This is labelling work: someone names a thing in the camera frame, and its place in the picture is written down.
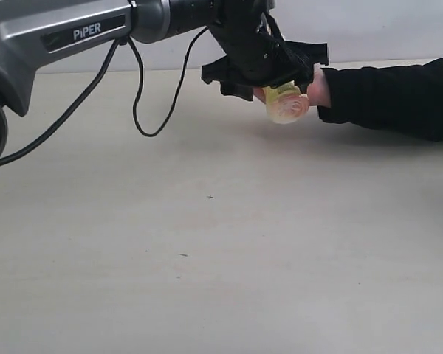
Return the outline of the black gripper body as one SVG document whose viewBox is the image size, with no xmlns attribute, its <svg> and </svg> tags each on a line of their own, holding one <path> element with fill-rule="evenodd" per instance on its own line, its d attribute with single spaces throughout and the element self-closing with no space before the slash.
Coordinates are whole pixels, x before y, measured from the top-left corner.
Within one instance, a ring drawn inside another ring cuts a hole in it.
<svg viewBox="0 0 443 354">
<path fill-rule="evenodd" d="M 291 82 L 304 93 L 315 65 L 330 64 L 328 44 L 285 39 L 270 14 L 227 19 L 208 30 L 224 56 L 203 65 L 201 79 L 219 83 L 224 96 L 252 101 L 255 88 L 276 89 Z"/>
</svg>

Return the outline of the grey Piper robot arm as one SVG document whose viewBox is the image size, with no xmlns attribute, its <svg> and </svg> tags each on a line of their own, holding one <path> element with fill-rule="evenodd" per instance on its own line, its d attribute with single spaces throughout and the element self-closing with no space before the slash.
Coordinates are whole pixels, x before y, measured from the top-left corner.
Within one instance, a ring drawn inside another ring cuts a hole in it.
<svg viewBox="0 0 443 354">
<path fill-rule="evenodd" d="M 209 32 L 224 56 L 202 67 L 205 83 L 250 101 L 257 87 L 294 83 L 305 91 L 314 67 L 329 64 L 327 44 L 285 40 L 273 1 L 0 1 L 0 166 L 43 144 L 105 75 L 117 48 L 152 44 L 186 32 Z M 110 49 L 93 81 L 36 140 L 5 156 L 9 108 L 28 112 L 36 72 L 104 43 Z"/>
</svg>

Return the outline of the black sleeved forearm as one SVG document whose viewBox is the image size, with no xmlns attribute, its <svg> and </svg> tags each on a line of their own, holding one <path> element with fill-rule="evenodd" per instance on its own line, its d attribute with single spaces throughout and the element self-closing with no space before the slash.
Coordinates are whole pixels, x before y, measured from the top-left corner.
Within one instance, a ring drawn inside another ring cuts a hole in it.
<svg viewBox="0 0 443 354">
<path fill-rule="evenodd" d="M 331 108 L 320 120 L 443 142 L 443 58 L 423 64 L 323 69 Z"/>
</svg>

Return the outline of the person's open hand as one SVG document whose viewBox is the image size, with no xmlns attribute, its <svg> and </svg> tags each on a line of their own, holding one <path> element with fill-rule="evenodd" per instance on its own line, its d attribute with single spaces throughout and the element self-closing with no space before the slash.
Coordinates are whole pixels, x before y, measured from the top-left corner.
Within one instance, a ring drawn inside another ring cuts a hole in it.
<svg viewBox="0 0 443 354">
<path fill-rule="evenodd" d="M 315 69 L 314 80 L 307 87 L 306 96 L 311 107 L 331 108 L 329 84 L 320 67 Z"/>
</svg>

